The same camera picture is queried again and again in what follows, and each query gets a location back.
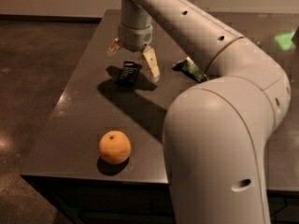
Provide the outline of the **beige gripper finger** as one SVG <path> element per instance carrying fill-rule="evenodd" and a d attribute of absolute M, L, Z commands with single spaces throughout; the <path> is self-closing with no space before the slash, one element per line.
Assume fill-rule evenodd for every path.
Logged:
<path fill-rule="evenodd" d="M 160 70 L 154 48 L 147 46 L 142 50 L 141 54 L 142 63 L 145 64 L 149 69 L 149 78 L 153 82 L 157 82 L 160 78 Z"/>
<path fill-rule="evenodd" d="M 111 46 L 109 47 L 109 49 L 107 50 L 107 55 L 108 56 L 113 56 L 114 54 L 117 53 L 118 50 L 120 50 L 122 48 L 121 42 L 118 38 L 115 38 L 111 44 Z"/>

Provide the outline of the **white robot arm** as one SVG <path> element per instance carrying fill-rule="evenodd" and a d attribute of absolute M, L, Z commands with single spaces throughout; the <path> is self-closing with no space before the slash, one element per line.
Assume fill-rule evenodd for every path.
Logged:
<path fill-rule="evenodd" d="M 156 21 L 211 79 L 179 95 L 164 120 L 177 224 L 271 224 L 264 147 L 283 121 L 290 81 L 263 50 L 188 0 L 122 0 L 119 38 L 140 49 Z"/>

